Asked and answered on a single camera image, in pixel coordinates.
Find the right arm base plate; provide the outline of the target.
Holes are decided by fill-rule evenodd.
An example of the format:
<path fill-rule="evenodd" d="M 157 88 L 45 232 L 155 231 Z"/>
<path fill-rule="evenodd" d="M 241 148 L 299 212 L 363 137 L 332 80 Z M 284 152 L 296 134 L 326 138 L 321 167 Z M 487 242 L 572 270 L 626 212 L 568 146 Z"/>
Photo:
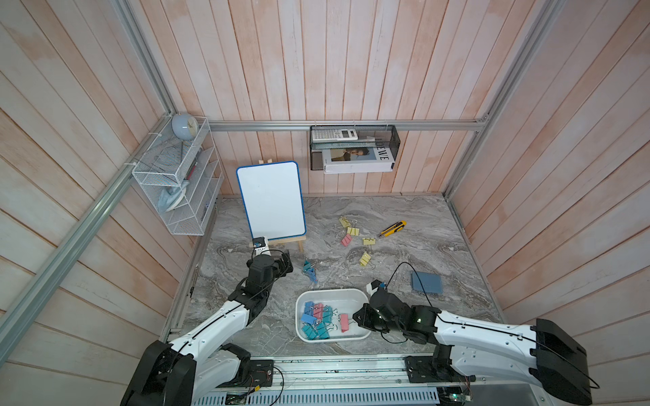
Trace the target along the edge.
<path fill-rule="evenodd" d="M 456 371 L 452 365 L 451 345 L 438 345 L 433 355 L 411 355 L 404 358 L 406 373 L 410 383 L 437 382 L 475 382 L 474 375 L 465 376 Z"/>

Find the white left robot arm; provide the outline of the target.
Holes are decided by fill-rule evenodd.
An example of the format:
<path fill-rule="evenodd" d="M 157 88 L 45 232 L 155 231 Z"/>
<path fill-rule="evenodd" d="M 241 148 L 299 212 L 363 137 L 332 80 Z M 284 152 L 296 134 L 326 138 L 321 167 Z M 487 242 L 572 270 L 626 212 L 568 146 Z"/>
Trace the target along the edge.
<path fill-rule="evenodd" d="M 254 253 L 222 307 L 197 328 L 170 342 L 150 344 L 120 402 L 122 405 L 190 405 L 216 387 L 247 376 L 250 354 L 228 344 L 265 309 L 273 285 L 293 272 L 287 251 Z"/>

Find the small blue binder clip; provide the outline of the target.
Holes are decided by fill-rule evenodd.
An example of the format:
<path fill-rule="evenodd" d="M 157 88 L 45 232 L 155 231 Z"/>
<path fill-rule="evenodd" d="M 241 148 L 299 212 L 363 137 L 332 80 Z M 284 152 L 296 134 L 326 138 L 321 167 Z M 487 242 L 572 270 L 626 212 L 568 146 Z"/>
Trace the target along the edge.
<path fill-rule="evenodd" d="M 311 326 L 315 326 L 319 323 L 318 318 L 311 314 L 303 313 L 301 315 L 301 322 L 306 323 Z"/>

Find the large teal binder clip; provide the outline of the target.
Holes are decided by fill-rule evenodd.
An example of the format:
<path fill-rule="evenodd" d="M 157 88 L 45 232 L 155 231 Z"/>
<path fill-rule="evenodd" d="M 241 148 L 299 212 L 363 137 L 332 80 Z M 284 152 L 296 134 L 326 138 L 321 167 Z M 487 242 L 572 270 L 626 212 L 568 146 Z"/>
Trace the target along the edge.
<path fill-rule="evenodd" d="M 331 324 L 330 323 L 325 323 L 325 322 L 321 322 L 321 323 L 316 325 L 315 330 L 316 330 L 316 333 L 318 334 L 318 338 L 320 340 L 330 339 L 330 336 L 329 336 L 330 327 L 331 327 Z"/>

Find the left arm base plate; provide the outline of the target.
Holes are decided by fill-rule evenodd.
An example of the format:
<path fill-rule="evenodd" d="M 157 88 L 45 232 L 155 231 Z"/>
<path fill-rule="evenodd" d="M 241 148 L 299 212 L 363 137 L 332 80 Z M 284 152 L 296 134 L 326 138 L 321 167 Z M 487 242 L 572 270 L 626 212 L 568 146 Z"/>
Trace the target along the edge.
<path fill-rule="evenodd" d="M 274 361 L 270 359 L 244 360 L 235 377 L 219 387 L 271 387 L 274 380 Z"/>

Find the small teal binder clip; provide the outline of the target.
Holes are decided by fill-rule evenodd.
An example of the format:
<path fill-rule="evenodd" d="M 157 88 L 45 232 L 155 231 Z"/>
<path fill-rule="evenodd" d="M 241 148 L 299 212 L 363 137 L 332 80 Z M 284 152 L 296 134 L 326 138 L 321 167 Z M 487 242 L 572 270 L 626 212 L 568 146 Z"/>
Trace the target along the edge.
<path fill-rule="evenodd" d="M 331 306 L 325 306 L 323 310 L 323 319 L 322 322 L 326 325 L 333 322 L 334 310 Z"/>

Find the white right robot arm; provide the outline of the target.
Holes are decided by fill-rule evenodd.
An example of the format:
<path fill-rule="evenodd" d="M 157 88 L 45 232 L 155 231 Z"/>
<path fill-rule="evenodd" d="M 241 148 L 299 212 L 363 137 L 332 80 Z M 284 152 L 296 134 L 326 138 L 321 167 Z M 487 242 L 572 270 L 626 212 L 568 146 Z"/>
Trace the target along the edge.
<path fill-rule="evenodd" d="M 576 405 L 592 404 L 598 384 L 589 377 L 587 351 L 556 323 L 508 325 L 457 316 L 433 306 L 409 306 L 375 280 L 369 301 L 353 314 L 360 328 L 396 331 L 413 343 L 432 344 L 428 356 L 404 359 L 411 383 L 457 382 L 479 378 L 525 382 Z"/>

